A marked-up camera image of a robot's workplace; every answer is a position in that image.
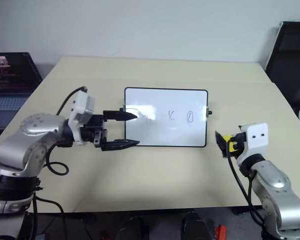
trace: red object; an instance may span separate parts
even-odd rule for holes
[[[219,225],[214,229],[214,235],[216,240],[226,240],[227,227],[224,225]]]

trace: laptop keyboard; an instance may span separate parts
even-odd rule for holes
[[[17,111],[27,99],[27,97],[0,97],[0,111]]]

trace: laptop screen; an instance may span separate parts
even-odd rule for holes
[[[41,81],[28,52],[0,53],[0,93],[32,93]]]

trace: black shoe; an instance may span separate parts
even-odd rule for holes
[[[181,240],[212,240],[206,224],[193,211],[182,219]]]

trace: white wall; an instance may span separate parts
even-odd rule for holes
[[[300,0],[0,0],[0,52],[260,62]]]

